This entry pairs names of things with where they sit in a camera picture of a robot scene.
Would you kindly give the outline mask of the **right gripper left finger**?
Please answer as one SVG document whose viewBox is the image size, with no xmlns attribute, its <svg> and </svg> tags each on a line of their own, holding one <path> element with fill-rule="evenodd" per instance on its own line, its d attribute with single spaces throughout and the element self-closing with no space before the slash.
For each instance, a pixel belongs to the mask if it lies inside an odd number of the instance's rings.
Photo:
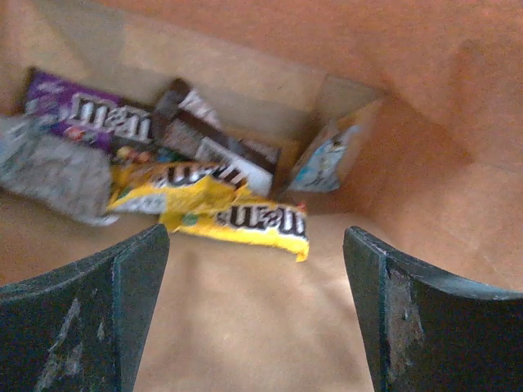
<svg viewBox="0 0 523 392">
<path fill-rule="evenodd" d="M 3 391 L 131 391 L 168 260 L 164 225 L 1 288 Z"/>
</svg>

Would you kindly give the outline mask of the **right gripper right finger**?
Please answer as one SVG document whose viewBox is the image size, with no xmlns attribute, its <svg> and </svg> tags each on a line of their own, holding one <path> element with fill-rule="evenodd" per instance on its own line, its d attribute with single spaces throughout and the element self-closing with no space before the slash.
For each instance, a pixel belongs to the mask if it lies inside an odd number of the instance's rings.
<svg viewBox="0 0 523 392">
<path fill-rule="evenodd" d="M 343 254 L 376 391 L 519 391 L 522 295 L 452 274 L 357 226 Z"/>
</svg>

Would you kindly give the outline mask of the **red paper bag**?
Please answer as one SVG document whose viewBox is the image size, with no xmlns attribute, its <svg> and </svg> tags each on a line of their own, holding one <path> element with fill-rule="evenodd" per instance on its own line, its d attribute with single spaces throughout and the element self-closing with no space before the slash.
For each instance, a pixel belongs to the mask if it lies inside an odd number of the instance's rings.
<svg viewBox="0 0 523 392">
<path fill-rule="evenodd" d="M 519 1 L 4 1 L 1 111 L 37 65 L 149 103 L 189 79 L 228 129 L 283 147 L 384 99 L 345 184 L 296 194 L 311 254 L 174 234 L 138 391 L 370 391 L 342 243 L 358 225 L 522 288 Z"/>
</svg>

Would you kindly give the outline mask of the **white blue snack wrapper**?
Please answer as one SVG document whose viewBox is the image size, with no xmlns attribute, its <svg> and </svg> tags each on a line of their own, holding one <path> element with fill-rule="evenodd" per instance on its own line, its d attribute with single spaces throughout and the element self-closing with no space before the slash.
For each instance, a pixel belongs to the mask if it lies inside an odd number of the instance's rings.
<svg viewBox="0 0 523 392">
<path fill-rule="evenodd" d="M 329 120 L 296 162 L 285 189 L 305 193 L 339 189 L 370 139 L 382 103 L 377 99 L 345 117 Z"/>
</svg>

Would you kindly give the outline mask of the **purple m&m pack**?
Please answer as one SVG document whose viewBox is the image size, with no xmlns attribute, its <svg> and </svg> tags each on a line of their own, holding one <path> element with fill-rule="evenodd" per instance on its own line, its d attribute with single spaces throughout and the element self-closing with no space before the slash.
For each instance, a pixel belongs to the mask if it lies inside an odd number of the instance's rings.
<svg viewBox="0 0 523 392">
<path fill-rule="evenodd" d="M 86 87 L 33 67 L 25 113 L 45 131 L 110 151 L 115 137 L 149 144 L 152 109 L 125 97 Z"/>
</svg>

